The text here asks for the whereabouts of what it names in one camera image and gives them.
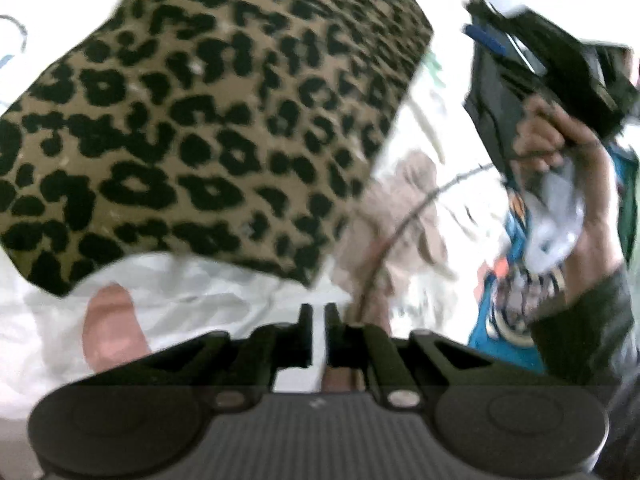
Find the person right hand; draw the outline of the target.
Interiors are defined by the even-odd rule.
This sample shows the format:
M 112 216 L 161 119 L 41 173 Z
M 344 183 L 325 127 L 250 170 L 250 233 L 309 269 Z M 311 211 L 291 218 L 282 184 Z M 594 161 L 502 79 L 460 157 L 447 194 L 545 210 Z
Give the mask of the person right hand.
M 524 261 L 534 272 L 562 266 L 571 304 L 623 263 L 616 172 L 583 122 L 543 96 L 525 101 L 513 169 L 529 219 Z

